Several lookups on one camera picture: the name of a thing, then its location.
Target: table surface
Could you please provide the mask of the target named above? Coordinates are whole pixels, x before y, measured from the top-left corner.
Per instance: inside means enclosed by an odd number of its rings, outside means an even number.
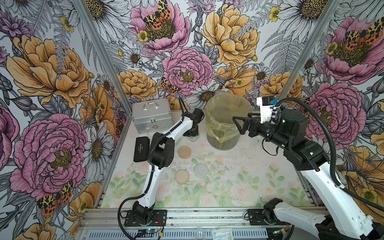
[[[172,112],[176,122],[181,112]],[[311,205],[293,165],[283,156],[280,149],[277,156],[266,153],[261,146],[261,137],[249,138],[242,135],[237,145],[227,151],[213,148],[207,141],[205,120],[199,123],[199,139],[191,142],[181,137],[175,143],[172,164],[165,169],[156,193],[156,208],[163,207],[261,207],[277,197],[293,206]],[[148,136],[154,132],[138,134],[131,123],[117,159],[102,208],[118,208],[128,197],[141,194],[148,173],[148,162],[133,162],[136,137]],[[179,157],[177,151],[189,146],[192,156]],[[264,147],[275,153],[276,146],[265,142]],[[194,169],[197,164],[208,168],[205,177],[199,178]],[[181,169],[189,173],[189,181],[180,185],[175,173]],[[130,208],[134,200],[124,207]]]

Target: round lid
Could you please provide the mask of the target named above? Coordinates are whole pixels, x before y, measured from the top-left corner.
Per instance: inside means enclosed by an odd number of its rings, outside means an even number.
[[[187,146],[182,146],[181,148],[179,148],[179,157],[181,157],[182,159],[187,159],[191,155],[192,155],[191,148]]]
[[[179,170],[176,174],[175,174],[175,180],[178,184],[180,185],[183,185],[183,184],[186,184],[189,180],[189,174],[187,171],[185,170]]]

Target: flower bud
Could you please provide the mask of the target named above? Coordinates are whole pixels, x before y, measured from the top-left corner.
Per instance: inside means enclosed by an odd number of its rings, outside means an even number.
[[[198,31],[195,31],[194,39],[195,39],[195,42],[201,44],[201,39],[203,39],[203,35]]]
[[[18,108],[23,111],[36,110],[37,106],[29,97],[17,97],[10,99]]]
[[[372,97],[377,98],[379,94],[384,93],[384,78],[381,78],[372,86]]]
[[[8,78],[0,74],[0,90],[10,91],[12,90],[12,83]]]
[[[368,125],[368,129],[372,134],[380,135],[384,132],[384,123],[375,120]]]
[[[70,103],[65,100],[64,98],[61,98],[59,101],[59,107],[61,110],[66,111],[70,106]]]

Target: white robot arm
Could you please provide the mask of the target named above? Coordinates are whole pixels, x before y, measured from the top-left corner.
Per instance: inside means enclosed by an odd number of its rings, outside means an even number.
[[[264,206],[265,218],[270,222],[289,222],[320,240],[380,238],[384,234],[382,225],[373,224],[373,218],[365,215],[354,199],[342,190],[344,186],[334,183],[327,154],[320,145],[305,138],[308,119],[299,110],[285,109],[273,124],[269,121],[275,113],[275,104],[273,97],[257,98],[260,116],[252,118],[255,114],[249,114],[249,118],[233,117],[233,121],[241,134],[249,130],[250,137],[260,135],[284,149],[284,156],[314,187],[331,215],[313,214],[273,199]]]

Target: pink peony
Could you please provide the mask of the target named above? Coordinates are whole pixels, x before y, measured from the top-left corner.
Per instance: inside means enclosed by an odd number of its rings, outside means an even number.
[[[87,134],[65,114],[54,114],[24,129],[15,144],[16,168],[11,189],[31,193],[37,200],[60,192],[72,181],[77,187],[85,175],[82,167]]]
[[[8,163],[12,142],[20,132],[19,123],[8,109],[0,106],[0,170]]]
[[[373,45],[357,46],[354,50],[348,51],[345,48],[345,34],[348,31],[368,29],[374,21],[366,23],[366,19],[359,22],[358,18],[347,17],[340,26],[328,37],[328,48],[325,60],[322,63],[320,72],[327,76],[332,75],[336,80],[349,81],[352,84],[362,84],[369,78],[377,75],[384,67],[384,37],[381,37]]]
[[[171,57],[163,60],[164,77],[178,86],[180,95],[189,96],[191,91],[212,81],[213,69],[208,56],[193,48],[179,48]]]
[[[322,83],[310,97],[310,106],[328,126],[336,149],[349,146],[364,128],[366,114],[361,108],[361,96],[347,83]],[[306,133],[327,141],[320,124],[312,116]]]
[[[179,6],[175,6],[168,0],[168,7],[172,10],[171,21],[174,26],[174,33],[172,38],[162,37],[160,39],[155,39],[154,41],[149,39],[144,41],[144,47],[151,54],[161,54],[163,52],[174,51],[180,46],[185,46],[189,39],[189,17],[184,18],[183,13],[180,12]],[[131,9],[131,19],[134,27],[131,28],[134,34],[140,33],[140,31],[146,31],[147,25],[144,22],[144,18],[149,15],[154,15],[157,11],[158,4],[156,3],[154,7],[148,5],[147,8],[144,8],[140,5],[140,8]]]

